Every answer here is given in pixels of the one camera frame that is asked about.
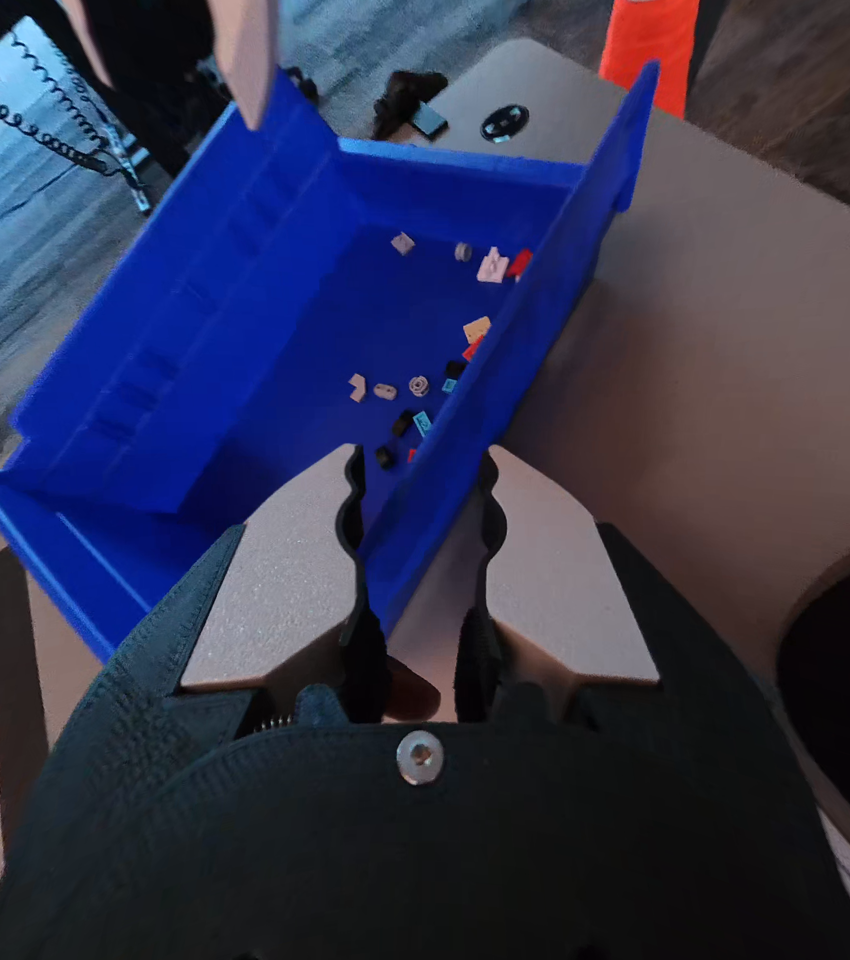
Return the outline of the pile of loose lego pieces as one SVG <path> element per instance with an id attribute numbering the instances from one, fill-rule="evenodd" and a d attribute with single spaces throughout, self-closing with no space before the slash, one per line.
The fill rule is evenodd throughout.
<path id="1" fill-rule="evenodd" d="M 533 257 L 524 246 L 452 245 L 413 241 L 405 233 L 389 243 L 374 238 L 369 254 L 359 247 L 359 303 L 344 344 L 354 350 L 345 364 L 350 402 L 368 460 L 391 478 L 412 464 L 421 443 L 466 369 L 501 324 L 505 300 Z"/>

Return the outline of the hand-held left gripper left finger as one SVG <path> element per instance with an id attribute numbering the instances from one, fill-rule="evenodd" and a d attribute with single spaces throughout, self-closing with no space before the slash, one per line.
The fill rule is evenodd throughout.
<path id="1" fill-rule="evenodd" d="M 326 685 L 348 718 L 378 723 L 392 686 L 359 557 L 365 462 L 344 443 L 266 498 L 244 522 L 181 686 L 263 690 L 276 714 Z"/>

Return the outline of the blue plastic bin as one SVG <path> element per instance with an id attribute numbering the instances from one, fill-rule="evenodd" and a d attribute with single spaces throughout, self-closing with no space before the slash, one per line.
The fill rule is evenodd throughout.
<path id="1" fill-rule="evenodd" d="M 527 245 L 413 462 L 388 478 L 364 451 L 359 555 L 394 628 L 631 204 L 658 76 L 585 164 L 339 138 L 284 76 L 261 128 L 221 117 L 11 418 L 0 533 L 102 663 L 225 529 L 363 446 L 343 336 L 359 247 Z"/>

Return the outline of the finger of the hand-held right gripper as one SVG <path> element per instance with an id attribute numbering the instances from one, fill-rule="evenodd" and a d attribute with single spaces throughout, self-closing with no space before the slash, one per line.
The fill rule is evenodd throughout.
<path id="1" fill-rule="evenodd" d="M 250 131 L 263 122 L 276 73 L 277 1 L 212 1 L 215 64 Z"/>
<path id="2" fill-rule="evenodd" d="M 92 19 L 89 13 L 86 1 L 60 1 L 59 5 L 64 10 L 71 30 L 73 30 L 86 59 L 91 65 L 95 77 L 98 78 L 108 89 L 113 87 L 111 77 L 107 66 L 95 40 Z"/>

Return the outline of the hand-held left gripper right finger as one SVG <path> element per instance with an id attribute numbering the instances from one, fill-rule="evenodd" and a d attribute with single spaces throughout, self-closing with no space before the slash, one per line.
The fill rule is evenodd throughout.
<path id="1" fill-rule="evenodd" d="M 459 722 L 490 718 L 531 684 L 562 720 L 588 685 L 652 689 L 660 673 L 597 522 L 570 493 L 501 445 L 482 456 L 483 555 L 455 661 Z"/>

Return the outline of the orange cone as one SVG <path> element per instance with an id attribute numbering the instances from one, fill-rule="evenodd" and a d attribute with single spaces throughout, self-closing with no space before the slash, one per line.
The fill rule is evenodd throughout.
<path id="1" fill-rule="evenodd" d="M 655 105 L 685 119 L 698 1 L 615 1 L 599 77 L 629 90 L 643 67 L 658 62 Z"/>

